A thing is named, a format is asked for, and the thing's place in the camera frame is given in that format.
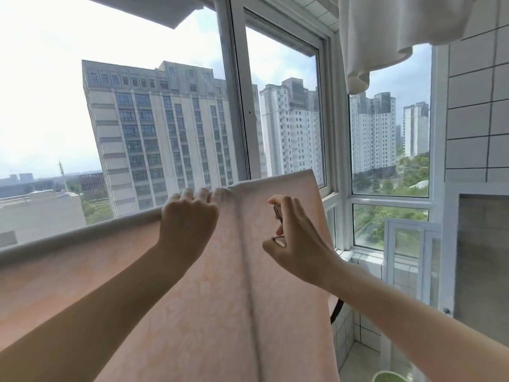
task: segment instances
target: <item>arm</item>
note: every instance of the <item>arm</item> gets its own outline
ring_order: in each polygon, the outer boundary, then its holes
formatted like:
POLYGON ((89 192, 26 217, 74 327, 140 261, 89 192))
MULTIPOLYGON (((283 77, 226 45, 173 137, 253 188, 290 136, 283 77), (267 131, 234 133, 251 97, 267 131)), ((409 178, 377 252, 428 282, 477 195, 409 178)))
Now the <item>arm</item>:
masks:
POLYGON ((366 315, 433 382, 509 380, 509 348, 345 263, 322 241, 298 199, 281 203, 287 245, 264 241, 283 268, 366 315))
POLYGON ((111 280, 0 353, 2 380, 93 381, 143 316, 202 254, 219 192, 186 189, 162 209, 159 240, 111 280))

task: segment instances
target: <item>forearm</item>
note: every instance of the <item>forearm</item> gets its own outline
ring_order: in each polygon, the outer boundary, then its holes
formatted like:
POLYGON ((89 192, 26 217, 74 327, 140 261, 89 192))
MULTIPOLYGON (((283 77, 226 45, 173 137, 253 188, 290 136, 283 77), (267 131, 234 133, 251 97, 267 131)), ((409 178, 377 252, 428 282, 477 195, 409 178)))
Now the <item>forearm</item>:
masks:
POLYGON ((509 380, 509 349, 355 264, 336 263, 329 291, 366 315, 433 382, 509 380))
POLYGON ((120 274, 0 353, 5 380, 93 381, 152 306, 181 278, 150 249, 120 274))

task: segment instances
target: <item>hand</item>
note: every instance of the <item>hand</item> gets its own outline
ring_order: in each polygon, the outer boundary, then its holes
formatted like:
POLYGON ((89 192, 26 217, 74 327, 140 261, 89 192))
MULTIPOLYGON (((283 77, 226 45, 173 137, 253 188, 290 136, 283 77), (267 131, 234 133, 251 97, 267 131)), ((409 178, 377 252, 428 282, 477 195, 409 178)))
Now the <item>hand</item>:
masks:
POLYGON ((331 267, 340 265, 341 258, 322 240, 309 220, 299 199, 275 195, 269 204, 280 204, 283 224, 276 235, 283 235, 286 246, 272 239, 263 242, 263 249, 280 266, 305 282, 327 289, 331 267))
POLYGON ((220 215, 221 192, 191 189, 172 195, 162 207, 159 240, 155 248, 169 260, 170 269, 183 276, 203 253, 220 215))

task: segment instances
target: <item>sky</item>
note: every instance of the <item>sky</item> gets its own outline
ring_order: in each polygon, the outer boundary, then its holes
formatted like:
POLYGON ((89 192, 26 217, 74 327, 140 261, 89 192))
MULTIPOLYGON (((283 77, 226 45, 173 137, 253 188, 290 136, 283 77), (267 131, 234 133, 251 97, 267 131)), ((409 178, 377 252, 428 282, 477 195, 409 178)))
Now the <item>sky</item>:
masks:
MULTIPOLYGON (((164 60, 225 77, 216 13, 194 11, 176 29, 88 0, 0 0, 0 178, 100 170, 81 60, 154 69, 164 60)), ((261 90, 289 77, 317 84, 315 57, 247 30, 251 79, 261 90)), ((368 96, 390 91, 403 106, 429 101, 431 47, 373 72, 368 96)))

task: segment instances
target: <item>right hand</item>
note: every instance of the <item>right hand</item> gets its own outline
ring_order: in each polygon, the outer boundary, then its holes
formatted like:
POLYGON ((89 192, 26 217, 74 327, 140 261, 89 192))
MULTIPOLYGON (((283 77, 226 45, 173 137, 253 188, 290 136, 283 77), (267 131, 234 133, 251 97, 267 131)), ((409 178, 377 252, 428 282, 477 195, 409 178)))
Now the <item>right hand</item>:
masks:
POLYGON ((281 205, 283 225, 276 235, 281 236, 284 231, 286 246, 268 239, 262 245, 265 252, 301 280, 327 289, 328 273, 341 265, 342 259, 322 240, 299 199, 277 194, 269 199, 269 204, 281 205))

